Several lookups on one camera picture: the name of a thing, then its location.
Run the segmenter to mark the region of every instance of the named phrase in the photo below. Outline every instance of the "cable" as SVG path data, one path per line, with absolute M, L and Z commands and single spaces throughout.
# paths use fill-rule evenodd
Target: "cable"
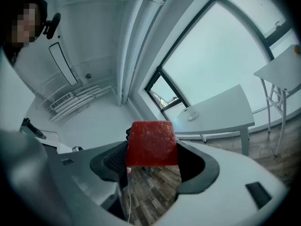
M 129 212 L 128 220 L 127 220 L 127 223 L 129 223 L 130 217 L 131 217 L 131 206 L 132 206 L 132 200 L 131 200 L 131 194 L 130 194 L 130 185 L 129 184 L 127 185 L 127 190 L 128 190 L 128 195 L 130 196 L 130 212 Z

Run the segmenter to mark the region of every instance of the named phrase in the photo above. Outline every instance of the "white ceiling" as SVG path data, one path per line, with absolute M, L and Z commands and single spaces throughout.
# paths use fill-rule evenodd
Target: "white ceiling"
M 115 76 L 114 55 L 122 8 L 126 0 L 45 0 L 51 20 L 61 22 L 52 39 L 40 35 L 23 48 L 16 62 L 21 78 L 41 95 L 52 99 L 98 80 Z M 53 60 L 49 46 L 59 42 L 79 83 L 70 86 Z

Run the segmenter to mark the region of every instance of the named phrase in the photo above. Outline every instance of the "wooden floor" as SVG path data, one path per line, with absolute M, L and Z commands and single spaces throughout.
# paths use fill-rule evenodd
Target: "wooden floor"
M 290 186 L 301 160 L 301 114 L 286 122 L 285 150 L 275 157 L 280 130 L 281 125 L 278 125 L 272 127 L 270 133 L 263 130 L 250 134 L 249 156 Z M 206 145 L 241 153 L 240 137 L 212 139 Z M 141 168 L 133 168 L 128 175 L 132 200 L 131 224 L 151 225 L 174 202 L 176 187 L 181 183 L 178 167 L 151 168 L 150 175 Z M 122 191 L 122 203 L 128 214 L 128 187 Z

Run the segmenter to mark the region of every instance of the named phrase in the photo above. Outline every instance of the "air vent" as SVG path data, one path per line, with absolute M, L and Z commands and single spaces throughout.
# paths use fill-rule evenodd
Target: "air vent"
M 72 94 L 72 92 L 69 92 L 67 95 L 64 95 L 63 97 L 61 97 L 58 100 L 56 100 L 50 107 L 54 111 L 55 109 L 61 107 L 66 102 L 68 102 L 71 99 L 73 99 L 73 97 L 74 97 L 74 95 Z

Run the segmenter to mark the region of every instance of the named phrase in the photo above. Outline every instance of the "red sponge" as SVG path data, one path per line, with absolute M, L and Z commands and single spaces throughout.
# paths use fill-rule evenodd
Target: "red sponge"
M 170 121 L 136 121 L 129 137 L 127 166 L 178 165 L 174 128 Z

